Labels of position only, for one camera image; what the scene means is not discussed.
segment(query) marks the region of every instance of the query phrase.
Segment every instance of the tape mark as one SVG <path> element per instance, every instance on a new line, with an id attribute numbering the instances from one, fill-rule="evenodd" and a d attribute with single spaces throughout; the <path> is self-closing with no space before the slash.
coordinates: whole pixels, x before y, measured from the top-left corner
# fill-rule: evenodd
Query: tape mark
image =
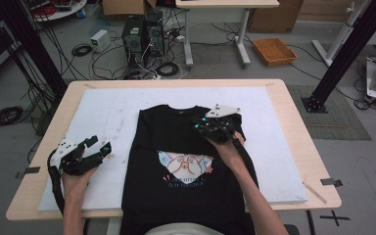
<path id="1" fill-rule="evenodd" d="M 303 182 L 304 186 L 313 194 L 316 196 L 316 198 L 318 198 L 322 203 L 326 204 L 327 201 L 322 197 L 320 196 L 320 194 L 318 192 L 316 192 L 316 190 L 314 190 L 312 187 L 310 187 L 310 185 L 306 184 L 305 182 Z"/>

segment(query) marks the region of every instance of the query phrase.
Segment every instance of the black metal pole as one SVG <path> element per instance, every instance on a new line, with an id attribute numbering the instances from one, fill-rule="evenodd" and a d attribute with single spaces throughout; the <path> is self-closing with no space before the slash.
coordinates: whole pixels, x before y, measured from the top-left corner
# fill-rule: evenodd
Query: black metal pole
<path id="1" fill-rule="evenodd" d="M 37 32 L 32 27 L 19 1 L 22 0 L 0 0 L 0 17 L 2 17 L 16 40 L 21 42 L 51 88 L 55 96 L 53 102 L 58 104 L 67 91 L 67 85 L 38 37 Z"/>
<path id="2" fill-rule="evenodd" d="M 303 98 L 307 112 L 321 110 L 335 86 L 376 31 L 376 0 L 371 1 L 332 65 L 309 98 Z"/>

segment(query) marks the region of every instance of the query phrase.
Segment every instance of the floor mat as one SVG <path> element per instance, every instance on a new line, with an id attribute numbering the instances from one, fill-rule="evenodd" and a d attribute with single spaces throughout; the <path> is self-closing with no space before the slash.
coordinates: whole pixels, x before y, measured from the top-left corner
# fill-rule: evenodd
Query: floor mat
<path id="1" fill-rule="evenodd" d="M 327 114 L 308 113 L 302 97 L 307 98 L 315 86 L 287 86 L 312 139 L 371 140 L 348 101 L 334 90 L 325 102 Z"/>

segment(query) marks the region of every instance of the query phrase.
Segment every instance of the black tape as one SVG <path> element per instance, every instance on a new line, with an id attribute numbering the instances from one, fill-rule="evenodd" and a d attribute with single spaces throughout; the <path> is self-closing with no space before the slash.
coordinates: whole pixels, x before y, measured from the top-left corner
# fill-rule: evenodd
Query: black tape
<path id="1" fill-rule="evenodd" d="M 15 175 L 15 177 L 18 178 L 18 179 L 23 179 L 26 174 L 29 174 L 29 173 L 38 173 L 38 172 L 39 172 L 39 166 L 28 167 L 28 168 L 26 168 L 23 171 L 23 173 L 17 172 L 17 174 Z"/>
<path id="2" fill-rule="evenodd" d="M 344 185 L 341 179 L 335 180 L 334 178 L 321 179 L 320 182 L 323 185 L 334 185 L 336 188 Z"/>
<path id="3" fill-rule="evenodd" d="M 25 169 L 23 174 L 28 174 L 28 173 L 38 173 L 39 172 L 39 166 L 36 167 L 28 167 Z"/>

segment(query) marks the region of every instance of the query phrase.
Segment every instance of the table leg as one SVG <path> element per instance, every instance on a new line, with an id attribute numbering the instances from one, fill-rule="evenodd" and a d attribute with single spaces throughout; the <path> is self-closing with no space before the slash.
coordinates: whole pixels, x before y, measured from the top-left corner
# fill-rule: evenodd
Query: table leg
<path id="1" fill-rule="evenodd" d="M 184 38 L 184 52 L 185 52 L 185 65 L 188 67 L 188 70 L 194 65 L 192 60 L 191 44 L 189 41 L 189 25 L 190 25 L 190 12 L 189 10 L 185 11 L 185 38 Z"/>
<path id="2" fill-rule="evenodd" d="M 244 34 L 246 33 L 247 19 L 249 18 L 250 9 L 246 8 L 243 12 L 243 19 L 241 21 L 240 34 L 234 38 L 236 46 L 240 52 L 241 58 L 243 60 L 243 68 L 248 66 L 251 62 L 249 56 L 247 55 L 246 48 L 243 44 Z"/>
<path id="3" fill-rule="evenodd" d="M 107 235 L 118 235 L 120 233 L 121 217 L 109 218 Z"/>

